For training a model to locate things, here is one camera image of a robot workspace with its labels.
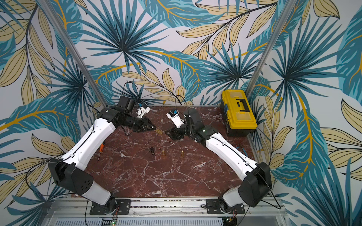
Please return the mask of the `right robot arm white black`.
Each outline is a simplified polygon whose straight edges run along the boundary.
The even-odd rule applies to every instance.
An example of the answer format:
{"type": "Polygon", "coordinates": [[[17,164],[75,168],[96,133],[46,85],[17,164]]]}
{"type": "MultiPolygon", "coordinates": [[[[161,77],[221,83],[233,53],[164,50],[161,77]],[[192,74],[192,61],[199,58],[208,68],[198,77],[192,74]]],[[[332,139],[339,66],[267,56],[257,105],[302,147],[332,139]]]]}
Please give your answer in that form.
{"type": "Polygon", "coordinates": [[[172,140],[178,141],[188,136],[200,143],[227,163],[242,181],[241,185],[220,196],[223,208],[242,203],[255,207],[269,193],[272,186],[269,166],[264,162],[257,163],[242,154],[212,125],[205,125],[196,109],[186,110],[183,117],[180,117],[176,109],[166,115],[174,124],[174,127],[165,132],[172,140]]]}

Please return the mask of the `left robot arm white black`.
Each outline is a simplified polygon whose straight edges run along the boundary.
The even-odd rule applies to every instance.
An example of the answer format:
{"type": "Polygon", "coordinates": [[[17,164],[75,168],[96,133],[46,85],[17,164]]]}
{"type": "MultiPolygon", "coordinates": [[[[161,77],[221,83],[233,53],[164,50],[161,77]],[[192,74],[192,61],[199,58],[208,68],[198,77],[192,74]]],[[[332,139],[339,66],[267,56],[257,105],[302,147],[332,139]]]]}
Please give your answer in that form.
{"type": "Polygon", "coordinates": [[[140,105],[137,116],[133,116],[119,106],[103,108],[91,128],[70,151],[59,160],[52,158],[49,161],[48,167],[55,184],[98,205],[111,203],[111,193],[96,183],[85,169],[103,142],[118,127],[128,127],[133,132],[156,130],[145,116],[149,111],[149,106],[140,105]]]}

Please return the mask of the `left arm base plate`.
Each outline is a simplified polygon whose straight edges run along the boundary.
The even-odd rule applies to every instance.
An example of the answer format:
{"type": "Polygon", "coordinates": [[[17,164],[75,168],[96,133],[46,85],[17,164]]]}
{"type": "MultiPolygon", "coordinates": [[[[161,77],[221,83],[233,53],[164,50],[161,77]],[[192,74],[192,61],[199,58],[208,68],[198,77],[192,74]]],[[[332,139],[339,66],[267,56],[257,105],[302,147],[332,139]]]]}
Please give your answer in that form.
{"type": "Polygon", "coordinates": [[[105,205],[92,202],[90,215],[128,215],[130,207],[129,199],[112,199],[105,205]]]}

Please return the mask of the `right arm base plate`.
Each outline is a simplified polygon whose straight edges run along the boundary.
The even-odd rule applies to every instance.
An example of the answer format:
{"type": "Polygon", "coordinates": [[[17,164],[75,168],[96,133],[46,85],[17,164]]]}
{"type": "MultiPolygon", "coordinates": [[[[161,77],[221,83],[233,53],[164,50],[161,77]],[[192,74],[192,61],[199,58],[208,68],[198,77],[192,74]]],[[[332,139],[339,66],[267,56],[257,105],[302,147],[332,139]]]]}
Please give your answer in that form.
{"type": "Polygon", "coordinates": [[[228,206],[226,202],[220,199],[206,199],[206,211],[208,214],[244,214],[243,203],[235,206],[228,206]]]}

